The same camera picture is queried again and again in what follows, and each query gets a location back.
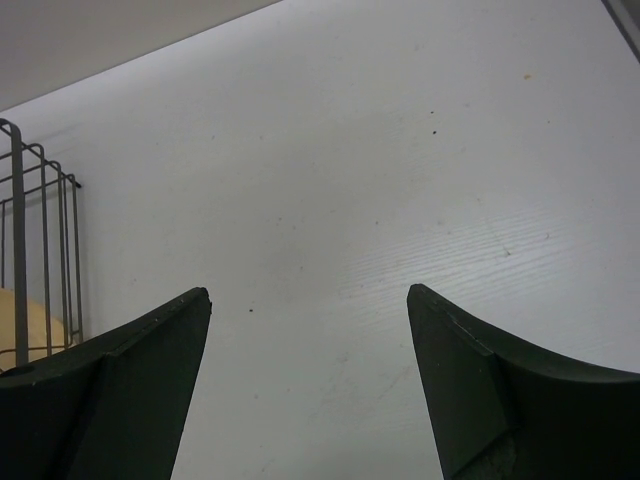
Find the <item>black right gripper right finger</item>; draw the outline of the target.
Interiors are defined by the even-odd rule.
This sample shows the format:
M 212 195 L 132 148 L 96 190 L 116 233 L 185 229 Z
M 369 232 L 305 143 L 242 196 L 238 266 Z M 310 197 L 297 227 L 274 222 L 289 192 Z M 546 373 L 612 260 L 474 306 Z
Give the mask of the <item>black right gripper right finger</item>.
M 638 374 L 532 344 L 422 284 L 407 308 L 444 478 L 638 478 Z

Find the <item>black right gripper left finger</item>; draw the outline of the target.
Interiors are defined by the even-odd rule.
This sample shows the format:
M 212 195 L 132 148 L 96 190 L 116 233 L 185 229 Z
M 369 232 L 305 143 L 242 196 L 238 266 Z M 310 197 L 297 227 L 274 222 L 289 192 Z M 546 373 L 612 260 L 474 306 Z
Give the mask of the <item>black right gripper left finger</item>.
M 212 304 L 193 288 L 1 376 L 4 479 L 168 479 Z

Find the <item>yellow plate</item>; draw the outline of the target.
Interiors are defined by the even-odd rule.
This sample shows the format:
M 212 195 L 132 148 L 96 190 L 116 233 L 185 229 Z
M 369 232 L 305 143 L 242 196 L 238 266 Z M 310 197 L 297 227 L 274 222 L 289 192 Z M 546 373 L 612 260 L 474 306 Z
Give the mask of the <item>yellow plate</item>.
M 12 290 L 1 289 L 1 372 L 17 366 L 15 353 L 15 295 Z M 46 310 L 43 305 L 29 300 L 27 303 L 29 361 L 49 356 L 47 350 Z M 51 353 L 57 354 L 77 345 L 74 339 L 65 344 L 63 322 L 50 317 Z

